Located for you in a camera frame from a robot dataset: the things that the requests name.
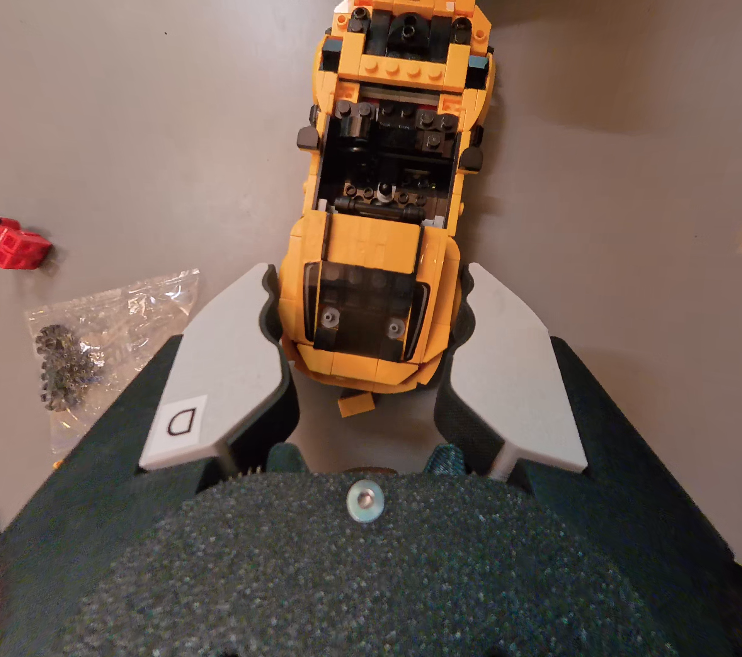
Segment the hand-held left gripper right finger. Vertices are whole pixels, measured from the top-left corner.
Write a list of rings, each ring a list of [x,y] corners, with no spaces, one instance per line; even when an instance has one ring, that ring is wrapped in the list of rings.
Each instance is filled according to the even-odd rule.
[[[471,471],[504,482],[520,461],[572,473],[587,468],[548,329],[478,263],[461,271],[442,366],[433,419]]]

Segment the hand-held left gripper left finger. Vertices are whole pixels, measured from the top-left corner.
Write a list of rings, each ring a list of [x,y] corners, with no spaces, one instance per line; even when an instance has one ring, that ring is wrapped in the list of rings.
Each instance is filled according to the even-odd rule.
[[[184,330],[139,466],[216,460],[224,473],[266,471],[300,416],[277,312],[277,271],[260,263]]]

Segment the yellow lego car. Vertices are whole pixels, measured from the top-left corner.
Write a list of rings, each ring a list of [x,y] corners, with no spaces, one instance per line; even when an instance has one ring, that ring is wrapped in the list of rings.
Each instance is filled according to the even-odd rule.
[[[309,378],[376,399],[436,373],[461,299],[463,186],[484,159],[490,29],[475,0],[335,8],[279,271],[283,348]]]

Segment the small flat yellow lego tile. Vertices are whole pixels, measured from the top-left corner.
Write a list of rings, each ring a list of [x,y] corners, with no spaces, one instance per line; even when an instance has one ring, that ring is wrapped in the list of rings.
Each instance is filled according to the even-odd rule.
[[[371,392],[344,388],[338,399],[340,416],[350,418],[373,411],[376,408],[374,395]]]

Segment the red lego minifigure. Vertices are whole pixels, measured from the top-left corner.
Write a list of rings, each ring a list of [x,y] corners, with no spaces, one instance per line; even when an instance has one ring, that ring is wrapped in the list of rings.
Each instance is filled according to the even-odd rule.
[[[42,235],[24,231],[18,221],[1,217],[1,269],[34,271],[51,247]]]

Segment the clear plastic bag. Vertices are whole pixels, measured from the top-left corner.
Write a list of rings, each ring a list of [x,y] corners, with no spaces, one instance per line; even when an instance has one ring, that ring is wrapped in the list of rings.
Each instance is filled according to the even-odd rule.
[[[55,464],[189,323],[198,268],[26,313]]]

